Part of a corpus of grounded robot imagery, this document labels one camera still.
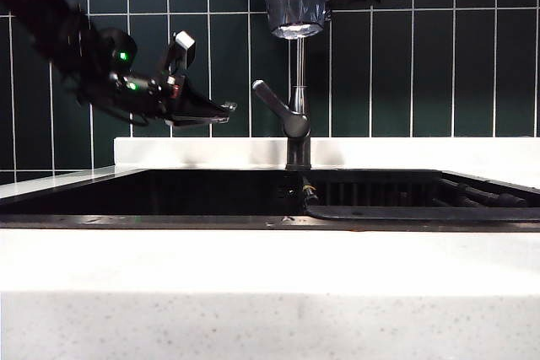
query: sink basin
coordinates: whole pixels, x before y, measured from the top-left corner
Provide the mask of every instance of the sink basin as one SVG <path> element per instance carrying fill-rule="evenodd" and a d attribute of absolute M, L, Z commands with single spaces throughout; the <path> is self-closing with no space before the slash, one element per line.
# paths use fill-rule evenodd
<path fill-rule="evenodd" d="M 0 215 L 536 222 L 540 192 L 436 170 L 146 170 L 0 200 Z"/>

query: white countertop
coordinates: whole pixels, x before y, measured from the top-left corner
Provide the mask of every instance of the white countertop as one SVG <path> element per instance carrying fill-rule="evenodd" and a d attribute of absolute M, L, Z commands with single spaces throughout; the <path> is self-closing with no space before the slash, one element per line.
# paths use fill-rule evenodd
<path fill-rule="evenodd" d="M 537 360 L 540 235 L 0 230 L 2 359 Z"/>

